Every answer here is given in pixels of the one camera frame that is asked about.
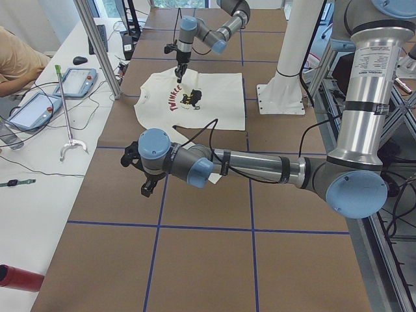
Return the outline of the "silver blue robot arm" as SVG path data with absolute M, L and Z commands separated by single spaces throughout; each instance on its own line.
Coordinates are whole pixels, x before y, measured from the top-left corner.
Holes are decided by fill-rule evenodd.
M 183 16 L 179 28 L 179 38 L 164 49 L 165 53 L 176 52 L 175 76 L 178 83 L 182 81 L 187 70 L 195 38 L 199 39 L 212 52 L 221 54 L 233 34 L 247 26 L 250 20 L 250 6 L 246 1 L 217 1 L 216 3 L 230 15 L 230 19 L 223 26 L 212 30 L 201 18 Z
M 175 52 L 177 66 L 150 75 L 135 105 L 144 128 L 134 154 L 146 181 L 141 193 L 150 196 L 167 175 L 202 188 L 208 181 L 235 174 L 268 184 L 292 184 L 314 192 L 335 212 L 365 218 L 387 200 L 377 152 L 400 50 L 415 34 L 414 1 L 336 1 L 333 44 L 350 44 L 354 59 L 348 77 L 341 130 L 336 147 L 325 159 L 250 154 L 195 144 L 176 133 L 176 125 L 241 130 L 242 118 L 225 102 L 233 83 L 228 74 L 200 74 L 188 68 L 195 40 L 222 53 L 228 41 L 250 21 L 246 1 L 219 1 L 229 20 L 217 30 L 201 18 L 184 16 L 179 37 L 165 47 Z

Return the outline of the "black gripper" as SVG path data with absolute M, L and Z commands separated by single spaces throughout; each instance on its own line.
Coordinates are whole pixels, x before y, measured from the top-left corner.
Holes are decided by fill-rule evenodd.
M 176 60 L 177 68 L 175 69 L 175 76 L 177 77 L 177 83 L 181 83 L 187 70 L 188 63 L 190 62 L 190 52 L 177 50 Z
M 141 195 L 145 197 L 150 197 L 153 194 L 153 191 L 156 188 L 158 181 L 164 179 L 166 177 L 166 173 L 163 172 L 161 174 L 150 174 L 145 170 L 142 171 L 146 176 L 146 182 L 141 186 L 140 192 Z

